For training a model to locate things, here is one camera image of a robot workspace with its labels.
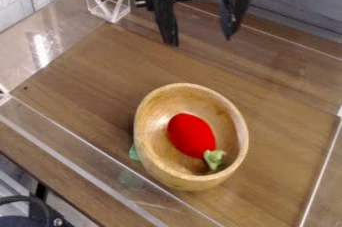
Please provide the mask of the red plush strawberry toy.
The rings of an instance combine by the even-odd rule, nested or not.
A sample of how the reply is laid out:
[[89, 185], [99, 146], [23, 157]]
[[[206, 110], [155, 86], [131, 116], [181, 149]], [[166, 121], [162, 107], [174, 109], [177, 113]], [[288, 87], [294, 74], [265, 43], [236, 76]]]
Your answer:
[[217, 147], [214, 131], [202, 118], [177, 114], [167, 124], [167, 136], [174, 147], [189, 157], [202, 159], [212, 171], [224, 164], [228, 153]]

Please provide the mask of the wooden brown bowl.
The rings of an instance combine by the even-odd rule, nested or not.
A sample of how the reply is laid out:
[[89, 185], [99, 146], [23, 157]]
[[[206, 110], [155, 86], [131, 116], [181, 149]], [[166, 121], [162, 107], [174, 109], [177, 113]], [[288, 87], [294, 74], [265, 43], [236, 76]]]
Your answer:
[[[202, 118], [214, 131], [217, 147], [228, 153], [216, 171], [170, 142], [167, 124], [179, 113]], [[246, 120], [234, 103], [213, 89], [191, 83], [169, 84], [153, 90], [138, 106], [134, 145], [143, 167], [161, 183], [179, 190], [208, 190], [225, 183], [244, 163]]]

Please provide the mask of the green block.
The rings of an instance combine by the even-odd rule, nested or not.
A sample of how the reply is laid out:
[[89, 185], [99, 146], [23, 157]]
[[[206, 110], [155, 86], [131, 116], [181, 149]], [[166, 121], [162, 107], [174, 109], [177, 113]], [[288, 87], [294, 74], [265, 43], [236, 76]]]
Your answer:
[[135, 145], [133, 145], [131, 148], [130, 148], [129, 156], [130, 156], [130, 158], [131, 158], [134, 161], [138, 161], [138, 162], [141, 161], [141, 158], [139, 158], [139, 155], [138, 155], [138, 152], [137, 152]]

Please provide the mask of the black clamp base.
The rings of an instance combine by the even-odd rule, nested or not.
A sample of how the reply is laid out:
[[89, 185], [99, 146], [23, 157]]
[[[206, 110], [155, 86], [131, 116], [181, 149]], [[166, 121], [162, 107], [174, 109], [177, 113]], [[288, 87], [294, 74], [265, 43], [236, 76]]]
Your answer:
[[42, 198], [31, 194], [30, 199], [28, 219], [37, 224], [35, 227], [75, 227]]

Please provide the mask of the clear acrylic corner bracket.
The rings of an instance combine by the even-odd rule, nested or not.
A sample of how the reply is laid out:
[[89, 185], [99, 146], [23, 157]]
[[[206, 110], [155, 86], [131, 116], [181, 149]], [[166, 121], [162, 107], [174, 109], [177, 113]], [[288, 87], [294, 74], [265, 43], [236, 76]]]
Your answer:
[[118, 23], [131, 12], [131, 0], [86, 0], [90, 13], [111, 23]]

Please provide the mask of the clear acrylic tray wall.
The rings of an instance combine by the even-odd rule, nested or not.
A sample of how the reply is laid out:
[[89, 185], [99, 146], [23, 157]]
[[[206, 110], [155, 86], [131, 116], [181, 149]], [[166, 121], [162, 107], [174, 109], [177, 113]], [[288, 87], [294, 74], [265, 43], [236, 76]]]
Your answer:
[[[178, 47], [153, 14], [111, 23], [58, 0], [0, 33], [0, 154], [103, 227], [342, 227], [342, 46], [268, 26], [228, 40], [177, 8]], [[134, 161], [134, 119], [157, 88], [191, 83], [240, 109], [249, 151], [208, 190], [166, 186]]]

